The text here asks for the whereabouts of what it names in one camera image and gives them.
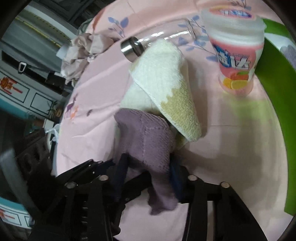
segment pink bedsheet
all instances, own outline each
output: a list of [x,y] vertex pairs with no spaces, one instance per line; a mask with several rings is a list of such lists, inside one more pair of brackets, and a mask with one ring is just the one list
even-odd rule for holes
[[[200,10],[216,4],[240,4],[261,17],[281,22],[261,0],[117,0],[98,14],[87,32],[102,32],[125,38],[143,28],[172,18],[193,21],[198,42],[181,46],[189,64],[189,80],[202,126],[203,137],[188,143],[180,154],[192,174],[206,182],[229,182],[246,203],[269,240],[277,240],[291,217],[284,213],[287,194],[287,157],[281,128],[257,78],[246,98],[223,92],[218,84],[218,64],[207,40]],[[57,173],[88,160],[107,160],[113,155],[114,113],[132,79],[130,63],[108,69],[109,80],[99,81],[105,62],[116,63],[114,53],[104,63],[95,59],[74,89],[70,114],[61,122],[57,149]],[[149,215],[146,193],[133,200],[123,212],[118,239],[181,240],[187,205],[173,212]]]

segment screw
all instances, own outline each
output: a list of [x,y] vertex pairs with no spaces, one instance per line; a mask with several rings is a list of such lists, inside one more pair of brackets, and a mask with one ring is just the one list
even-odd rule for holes
[[188,176],[189,181],[196,181],[197,180],[197,176],[195,175],[189,175]]
[[76,187],[77,184],[74,182],[70,182],[70,183],[66,183],[65,186],[69,189],[72,189],[72,188]]
[[221,187],[223,187],[223,188],[229,188],[230,185],[229,185],[229,183],[227,183],[227,182],[222,182],[222,183],[221,183]]
[[109,177],[107,175],[99,176],[100,181],[107,181],[108,179],[109,179]]

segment printed label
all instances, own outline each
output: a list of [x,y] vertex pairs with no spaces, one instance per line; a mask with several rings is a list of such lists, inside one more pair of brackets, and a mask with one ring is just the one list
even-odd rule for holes
[[222,15],[228,18],[243,18],[243,19],[255,19],[250,12],[245,10],[229,8],[229,7],[213,7],[209,11],[215,15]]
[[219,82],[222,88],[235,95],[250,91],[250,81],[255,65],[261,56],[263,44],[253,47],[239,47],[210,39],[219,60]]

